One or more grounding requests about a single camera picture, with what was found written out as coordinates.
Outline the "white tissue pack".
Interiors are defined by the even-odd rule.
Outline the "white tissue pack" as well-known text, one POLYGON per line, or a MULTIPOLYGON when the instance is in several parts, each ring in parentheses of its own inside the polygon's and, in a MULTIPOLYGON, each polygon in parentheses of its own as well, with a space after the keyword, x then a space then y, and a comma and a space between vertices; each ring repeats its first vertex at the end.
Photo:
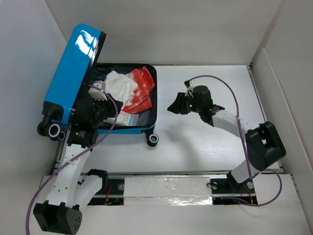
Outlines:
MULTIPOLYGON (((137 121, 139 118, 139 114, 128 114, 126 112, 120 112, 115 124, 117 126, 137 126, 137 121)), ((104 125, 113 124, 115 117, 109 117, 103 120, 104 125)))

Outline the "red white patterned cloth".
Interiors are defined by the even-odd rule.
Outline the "red white patterned cloth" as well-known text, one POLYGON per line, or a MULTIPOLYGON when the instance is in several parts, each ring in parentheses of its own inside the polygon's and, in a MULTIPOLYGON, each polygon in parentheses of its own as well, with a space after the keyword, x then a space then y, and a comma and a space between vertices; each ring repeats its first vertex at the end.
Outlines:
POLYGON ((152 108, 150 92, 155 88, 155 82, 146 66, 134 69, 126 74, 132 81, 137 83, 133 96, 125 103, 123 112, 136 114, 152 108))

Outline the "blue hard-shell suitcase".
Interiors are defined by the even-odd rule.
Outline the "blue hard-shell suitcase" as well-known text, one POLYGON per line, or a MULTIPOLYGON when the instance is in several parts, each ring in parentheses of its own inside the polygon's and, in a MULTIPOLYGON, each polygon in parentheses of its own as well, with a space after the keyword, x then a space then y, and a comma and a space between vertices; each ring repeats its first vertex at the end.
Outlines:
POLYGON ((155 88, 150 92, 152 108, 137 113, 137 126, 117 126, 115 119, 109 125, 102 122, 98 133, 145 133, 147 144, 154 147, 159 141, 158 135, 154 133, 157 119, 157 71, 149 64, 98 63, 105 38, 103 31, 86 24, 78 24, 73 29, 45 96, 38 134, 53 141, 64 140, 74 115, 95 101, 88 93, 94 81, 104 81, 111 71, 126 75, 146 66, 155 82, 155 88))

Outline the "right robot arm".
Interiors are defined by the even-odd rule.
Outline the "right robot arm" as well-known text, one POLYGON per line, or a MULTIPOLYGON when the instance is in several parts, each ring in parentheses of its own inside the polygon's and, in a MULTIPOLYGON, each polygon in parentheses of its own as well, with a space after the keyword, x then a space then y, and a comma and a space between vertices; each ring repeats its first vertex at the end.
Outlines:
POLYGON ((206 86, 195 86, 184 93, 178 93, 167 110, 181 115, 197 113, 204 123, 243 140, 246 159, 227 174, 226 187, 230 192, 238 192, 250 177, 286 155, 286 149, 273 123, 256 123, 232 114, 213 103, 211 92, 206 86))

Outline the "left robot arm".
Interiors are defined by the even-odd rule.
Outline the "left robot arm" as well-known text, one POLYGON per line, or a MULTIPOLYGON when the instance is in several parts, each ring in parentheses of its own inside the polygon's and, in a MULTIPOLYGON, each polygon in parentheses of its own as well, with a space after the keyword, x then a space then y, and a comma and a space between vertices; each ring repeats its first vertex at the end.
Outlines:
POLYGON ((117 119, 123 103, 111 96, 104 101, 93 101, 85 110, 78 111, 72 120, 61 167, 54 185, 43 203, 36 203, 33 214, 44 232, 64 235, 77 234, 82 223, 82 210, 96 194, 109 189, 108 174, 93 169, 86 179, 79 179, 93 147, 98 143, 98 127, 107 118, 117 119))

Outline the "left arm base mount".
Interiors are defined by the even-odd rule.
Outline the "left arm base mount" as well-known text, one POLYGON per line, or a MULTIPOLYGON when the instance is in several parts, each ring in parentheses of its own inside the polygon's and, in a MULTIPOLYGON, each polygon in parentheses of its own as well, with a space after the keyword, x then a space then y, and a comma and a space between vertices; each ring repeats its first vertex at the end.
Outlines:
POLYGON ((124 179, 109 179, 108 189, 105 191, 105 206, 121 206, 124 204, 124 179))

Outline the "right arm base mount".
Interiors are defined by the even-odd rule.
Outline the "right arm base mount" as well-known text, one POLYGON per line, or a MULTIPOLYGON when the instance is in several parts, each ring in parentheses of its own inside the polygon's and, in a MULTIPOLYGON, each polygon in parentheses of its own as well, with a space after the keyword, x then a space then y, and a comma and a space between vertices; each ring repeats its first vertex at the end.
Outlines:
POLYGON ((258 204, 251 179, 235 187, 227 186, 226 182, 226 178, 211 178, 207 182, 206 186, 211 189, 213 205, 258 204))

